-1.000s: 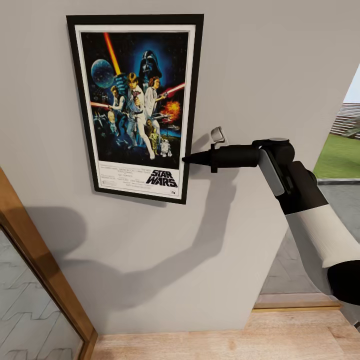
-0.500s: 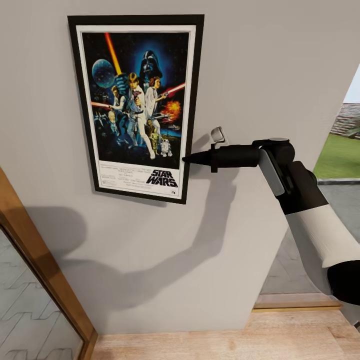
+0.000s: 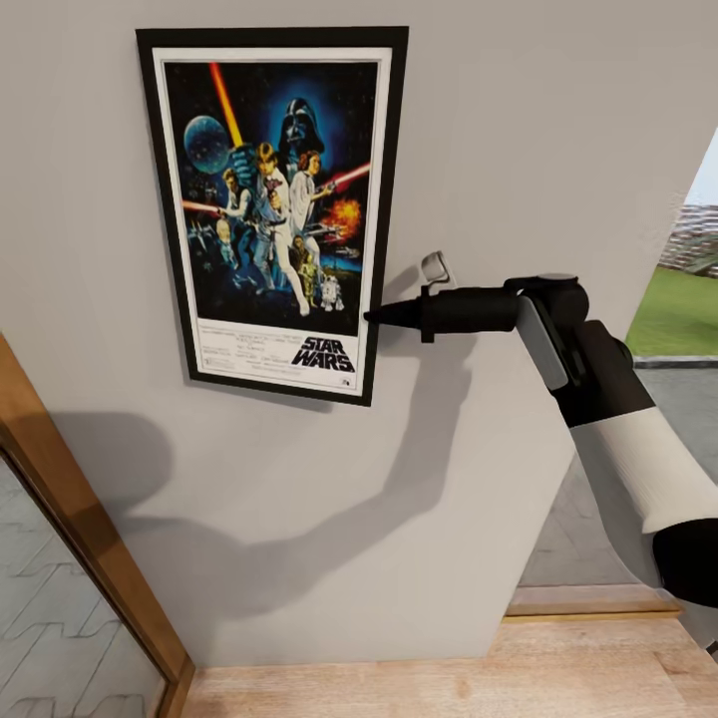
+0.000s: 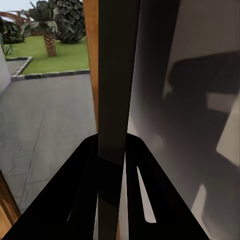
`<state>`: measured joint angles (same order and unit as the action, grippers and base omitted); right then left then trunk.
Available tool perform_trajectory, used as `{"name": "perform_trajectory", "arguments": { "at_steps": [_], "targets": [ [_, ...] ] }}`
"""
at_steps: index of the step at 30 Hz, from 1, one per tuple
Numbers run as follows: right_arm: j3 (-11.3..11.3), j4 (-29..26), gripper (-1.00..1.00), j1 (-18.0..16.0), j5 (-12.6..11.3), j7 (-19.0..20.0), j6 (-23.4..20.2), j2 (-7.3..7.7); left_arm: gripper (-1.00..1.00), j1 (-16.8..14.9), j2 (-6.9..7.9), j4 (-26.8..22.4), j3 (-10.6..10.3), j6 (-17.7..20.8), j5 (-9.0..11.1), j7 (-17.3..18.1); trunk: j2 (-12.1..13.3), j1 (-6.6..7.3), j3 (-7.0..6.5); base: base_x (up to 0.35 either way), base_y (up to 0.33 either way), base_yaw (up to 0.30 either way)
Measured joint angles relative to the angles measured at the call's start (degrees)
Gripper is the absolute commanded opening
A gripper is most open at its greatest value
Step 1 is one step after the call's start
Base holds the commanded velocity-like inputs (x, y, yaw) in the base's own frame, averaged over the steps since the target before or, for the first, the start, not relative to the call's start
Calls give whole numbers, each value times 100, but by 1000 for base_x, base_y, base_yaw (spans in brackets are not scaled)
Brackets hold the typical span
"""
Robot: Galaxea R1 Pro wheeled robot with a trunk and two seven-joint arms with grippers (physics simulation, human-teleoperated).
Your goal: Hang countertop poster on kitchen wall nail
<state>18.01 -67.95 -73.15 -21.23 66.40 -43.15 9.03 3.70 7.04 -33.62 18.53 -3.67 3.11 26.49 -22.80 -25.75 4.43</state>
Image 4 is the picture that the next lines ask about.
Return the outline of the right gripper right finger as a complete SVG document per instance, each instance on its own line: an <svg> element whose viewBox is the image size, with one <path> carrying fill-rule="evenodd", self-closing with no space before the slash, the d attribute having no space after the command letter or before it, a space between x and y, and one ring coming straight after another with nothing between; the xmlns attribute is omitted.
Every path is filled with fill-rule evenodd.
<svg viewBox="0 0 240 240"><path fill-rule="evenodd" d="M129 240L210 240L145 142L127 134L125 146ZM145 220L139 168L156 223Z"/></svg>

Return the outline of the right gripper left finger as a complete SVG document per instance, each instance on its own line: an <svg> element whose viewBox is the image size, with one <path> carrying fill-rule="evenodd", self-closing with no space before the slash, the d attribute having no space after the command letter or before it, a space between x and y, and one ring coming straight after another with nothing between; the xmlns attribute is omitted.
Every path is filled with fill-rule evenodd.
<svg viewBox="0 0 240 240"><path fill-rule="evenodd" d="M98 134L86 138L1 240L93 240Z"/></svg>

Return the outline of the poster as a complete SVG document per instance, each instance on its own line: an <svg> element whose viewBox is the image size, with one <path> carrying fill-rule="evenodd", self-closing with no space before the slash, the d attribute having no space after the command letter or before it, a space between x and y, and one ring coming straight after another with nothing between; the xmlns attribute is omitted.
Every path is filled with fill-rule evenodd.
<svg viewBox="0 0 240 240"><path fill-rule="evenodd" d="M141 0L98 0L98 240L116 240Z"/></svg>

